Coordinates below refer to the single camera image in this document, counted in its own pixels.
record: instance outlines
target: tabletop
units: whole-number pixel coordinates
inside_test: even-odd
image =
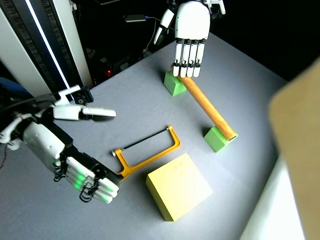
[[[110,151],[172,125],[181,146],[125,179],[111,204],[81,202],[65,179],[55,183],[22,144],[0,170],[0,240],[141,240],[240,238],[277,159],[268,103],[285,81],[213,34],[206,42],[198,86],[239,137],[215,153],[204,140],[213,126],[186,91],[172,97],[163,85],[175,43],[91,90],[90,106],[114,109],[106,122],[56,121],[81,152],[114,171]],[[123,153],[130,164],[169,147],[169,134]],[[213,194],[176,222],[165,222],[146,185],[147,174],[188,153]],[[4,146],[0,146],[0,156]]]

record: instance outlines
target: green block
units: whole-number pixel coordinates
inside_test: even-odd
[[[164,85],[172,96],[176,96],[186,90],[185,85],[173,75],[172,71],[165,73]]]
[[[211,148],[213,148],[215,152],[218,152],[223,147],[227,146],[229,143],[235,140],[237,137],[238,137],[238,134],[236,134],[236,137],[234,137],[233,139],[228,140],[221,133],[221,131],[216,126],[214,126],[204,136],[204,140],[210,145]]]

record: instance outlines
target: wooden dowel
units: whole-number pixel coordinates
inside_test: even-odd
[[[222,132],[222,134],[228,140],[236,137],[235,131],[229,126],[229,124],[224,120],[217,109],[212,105],[206,95],[201,91],[201,89],[196,85],[196,83],[190,77],[180,77],[178,79],[184,84],[186,89],[202,107],[205,113],[209,116],[212,122],[217,126],[217,128]]]

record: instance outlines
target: yellow foam block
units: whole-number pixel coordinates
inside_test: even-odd
[[[176,221],[212,194],[187,153],[149,173],[145,184],[165,221]]]

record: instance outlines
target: robotic arm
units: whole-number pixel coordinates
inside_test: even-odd
[[[173,62],[173,75],[184,78],[198,77],[204,56],[205,41],[208,39],[210,19],[226,13],[223,0],[192,0],[180,6],[173,2],[165,11],[160,26],[155,34],[153,43],[159,45],[167,30],[175,19],[175,59]]]
[[[54,173],[55,182],[66,178],[80,191],[83,202],[95,198],[108,204],[117,196],[122,177],[79,152],[73,139],[54,124],[54,119],[105,121],[116,116],[113,110],[70,104],[66,95],[79,90],[80,87],[75,86],[60,91],[60,100],[38,113],[15,114],[14,120],[1,131],[0,143],[17,150],[24,142]]]

